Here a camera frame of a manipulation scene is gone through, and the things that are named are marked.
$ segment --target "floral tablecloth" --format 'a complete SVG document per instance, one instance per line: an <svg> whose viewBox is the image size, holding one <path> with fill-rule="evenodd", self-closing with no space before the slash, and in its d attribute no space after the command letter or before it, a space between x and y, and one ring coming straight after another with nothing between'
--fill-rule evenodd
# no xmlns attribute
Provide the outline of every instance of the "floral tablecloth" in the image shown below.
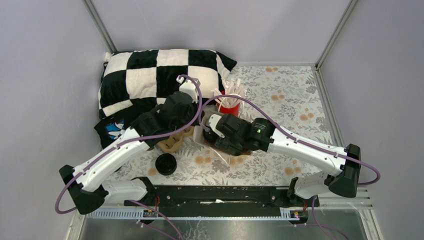
<svg viewBox="0 0 424 240"><path fill-rule="evenodd" d="M312 140L331 144L310 66L237 66L228 77L231 78L240 78L247 89L247 98L280 125ZM246 104L240 117L252 121L261 114ZM287 186L294 177L320 171L295 158L263 151L255 151L244 159L232 157L227 164L210 149L185 138L182 147L173 154L176 171L163 176L155 169L155 160L161 154L159 148L140 152L108 180L147 176L154 185Z"/></svg>

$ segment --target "black and white checkered pillow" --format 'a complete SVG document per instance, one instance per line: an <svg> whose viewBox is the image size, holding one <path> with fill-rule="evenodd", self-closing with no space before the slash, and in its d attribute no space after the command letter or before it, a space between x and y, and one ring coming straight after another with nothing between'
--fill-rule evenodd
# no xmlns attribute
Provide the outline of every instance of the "black and white checkered pillow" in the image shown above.
<svg viewBox="0 0 424 240"><path fill-rule="evenodd" d="M98 91L99 116L104 118L132 105L151 106L179 90L177 76L200 81L202 97L224 90L237 62L212 50L146 50L115 53L104 70Z"/></svg>

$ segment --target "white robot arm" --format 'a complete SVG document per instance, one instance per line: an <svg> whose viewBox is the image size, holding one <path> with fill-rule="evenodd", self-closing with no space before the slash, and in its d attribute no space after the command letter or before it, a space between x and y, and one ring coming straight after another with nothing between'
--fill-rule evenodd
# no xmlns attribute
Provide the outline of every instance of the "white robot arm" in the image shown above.
<svg viewBox="0 0 424 240"><path fill-rule="evenodd" d="M265 118L256 118L250 123L230 114L223 116L214 114L209 118L208 123L212 133L204 132L205 137L210 142L214 142L218 148L230 154L237 155L246 149L262 150L285 154L322 169L322 171L306 177L293 178L288 193L291 197L309 199L317 194L327 192L333 192L347 198L356 196L360 165L337 157L341 154L347 154L360 160L360 148L356 145L350 144L347 148L331 146L313 141L281 127L283 131L295 139L293 140L275 128ZM298 141L327 149L336 153L336 155L319 151L305 144L300 144Z"/></svg>
<svg viewBox="0 0 424 240"><path fill-rule="evenodd" d="M145 141L130 141L141 136L165 134L178 129L193 119L198 108L198 93L191 81L177 79L181 85L179 91L166 98L149 112L142 113L131 127L111 145L103 149L90 160L72 167L63 166L59 173L67 184L72 178L82 173L68 191L81 214L88 214L103 204L118 204L125 200L142 199L149 188L142 180L105 181L114 171L129 161L136 153L147 151L158 142L168 137L149 139ZM102 156L102 159L85 170L89 164Z"/></svg>

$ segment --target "red container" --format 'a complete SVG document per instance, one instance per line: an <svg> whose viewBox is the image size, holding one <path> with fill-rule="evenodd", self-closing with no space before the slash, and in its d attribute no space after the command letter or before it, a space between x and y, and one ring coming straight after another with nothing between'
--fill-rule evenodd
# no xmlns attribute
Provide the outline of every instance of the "red container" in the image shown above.
<svg viewBox="0 0 424 240"><path fill-rule="evenodd" d="M218 107L219 112L222 113L222 114L232 114L236 117L239 117L240 103L237 104L235 107L232 107L232 108L226 108L226 107L223 107L223 106L220 108L219 103L216 103L216 106Z"/></svg>

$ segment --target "white wall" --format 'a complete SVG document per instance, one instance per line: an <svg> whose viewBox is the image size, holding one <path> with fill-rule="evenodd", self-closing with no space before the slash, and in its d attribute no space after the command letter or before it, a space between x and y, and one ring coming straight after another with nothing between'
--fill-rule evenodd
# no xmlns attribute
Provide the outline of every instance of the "white wall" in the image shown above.
<svg viewBox="0 0 424 240"><path fill-rule="evenodd" d="M94 0L119 51L198 48L239 63L315 63L349 0Z"/></svg>
<svg viewBox="0 0 424 240"><path fill-rule="evenodd" d="M369 191L386 240L423 238L423 9L360 1L321 69L344 142L381 171Z"/></svg>
<svg viewBox="0 0 424 240"><path fill-rule="evenodd" d="M0 239L59 240L73 213L55 213L58 171L99 149L107 49L78 0L1 1L0 39Z"/></svg>

